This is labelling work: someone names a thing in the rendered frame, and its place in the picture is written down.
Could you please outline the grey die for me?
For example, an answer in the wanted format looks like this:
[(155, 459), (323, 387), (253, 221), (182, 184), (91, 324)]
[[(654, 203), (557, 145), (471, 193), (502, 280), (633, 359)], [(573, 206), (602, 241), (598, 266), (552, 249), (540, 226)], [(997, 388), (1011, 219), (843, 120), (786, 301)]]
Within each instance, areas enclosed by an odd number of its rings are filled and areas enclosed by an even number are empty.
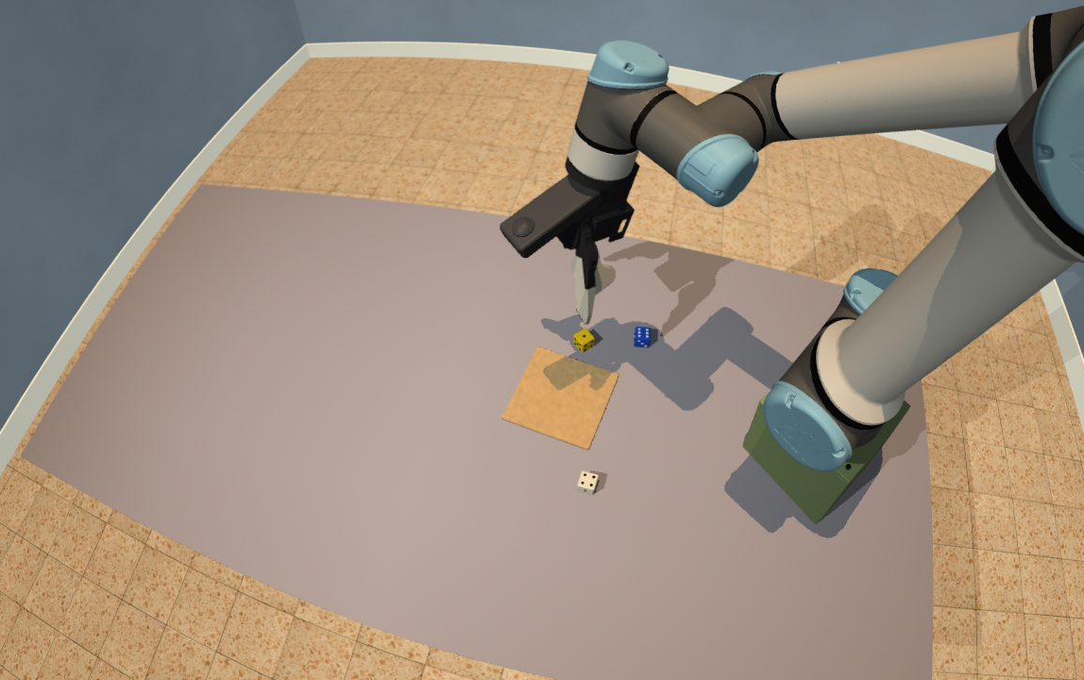
[(588, 472), (588, 470), (582, 470), (580, 475), (580, 482), (578, 482), (577, 491), (586, 492), (593, 495), (595, 487), (597, 487), (599, 475), (595, 473)]

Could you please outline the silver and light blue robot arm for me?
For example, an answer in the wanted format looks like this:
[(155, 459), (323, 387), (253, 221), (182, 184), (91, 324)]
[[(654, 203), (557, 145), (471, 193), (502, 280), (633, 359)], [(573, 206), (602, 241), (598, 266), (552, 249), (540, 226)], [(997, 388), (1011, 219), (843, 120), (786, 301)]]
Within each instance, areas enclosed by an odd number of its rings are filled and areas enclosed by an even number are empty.
[(975, 196), (900, 275), (850, 277), (772, 384), (767, 429), (806, 469), (841, 469), (912, 384), (1084, 264), (1084, 5), (1033, 16), (1020, 33), (759, 73), (699, 105), (666, 85), (668, 73), (649, 46), (602, 44), (567, 150), (578, 171), (624, 179), (640, 151), (723, 207), (774, 142), (1007, 124)]

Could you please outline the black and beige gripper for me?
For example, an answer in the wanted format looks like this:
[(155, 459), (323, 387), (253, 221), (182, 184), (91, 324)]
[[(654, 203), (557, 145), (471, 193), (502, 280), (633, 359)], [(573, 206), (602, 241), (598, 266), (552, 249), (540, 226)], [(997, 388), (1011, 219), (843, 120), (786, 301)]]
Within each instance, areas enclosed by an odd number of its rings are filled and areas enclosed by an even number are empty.
[[(608, 181), (591, 179), (585, 174), (578, 171), (571, 161), (567, 158), (567, 172), (575, 181), (580, 182), (585, 188), (597, 191), (614, 190), (601, 191), (601, 197), (603, 198), (601, 205), (595, 210), (589, 211), (584, 218), (575, 221), (575, 224), (571, 224), (571, 227), (564, 229), (560, 235), (556, 236), (559, 238), (564, 248), (576, 248), (576, 257), (569, 265), (571, 265), (576, 282), (576, 311), (581, 316), (586, 326), (590, 322), (591, 313), (593, 313), (595, 293), (598, 294), (601, 290), (608, 287), (608, 284), (614, 282), (616, 275), (612, 266), (601, 265), (601, 254), (595, 242), (602, 240), (602, 238), (608, 238), (608, 244), (611, 244), (618, 238), (625, 235), (630, 218), (632, 218), (633, 211), (635, 211), (627, 202), (627, 197), (629, 196), (630, 188), (633, 187), (637, 171), (638, 163), (635, 161), (632, 172), (624, 179)], [(627, 223), (618, 232), (623, 220), (627, 220)], [(594, 238), (591, 238), (593, 235)]]

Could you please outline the tan mat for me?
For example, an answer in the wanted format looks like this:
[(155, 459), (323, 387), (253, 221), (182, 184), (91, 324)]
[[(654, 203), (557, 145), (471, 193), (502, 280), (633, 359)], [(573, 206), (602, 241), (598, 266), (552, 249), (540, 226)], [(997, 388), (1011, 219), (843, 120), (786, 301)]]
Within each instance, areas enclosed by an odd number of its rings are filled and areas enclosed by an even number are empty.
[(588, 451), (618, 375), (537, 346), (500, 420)]

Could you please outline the yellow die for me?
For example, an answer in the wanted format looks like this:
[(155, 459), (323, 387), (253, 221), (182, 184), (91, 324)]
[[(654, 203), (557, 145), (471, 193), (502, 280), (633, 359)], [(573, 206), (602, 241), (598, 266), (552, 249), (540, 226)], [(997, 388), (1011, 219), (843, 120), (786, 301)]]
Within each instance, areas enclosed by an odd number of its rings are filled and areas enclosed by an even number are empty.
[(594, 336), (590, 334), (586, 328), (584, 328), (575, 334), (573, 344), (577, 346), (578, 351), (585, 352), (591, 348), (591, 346), (594, 346)]

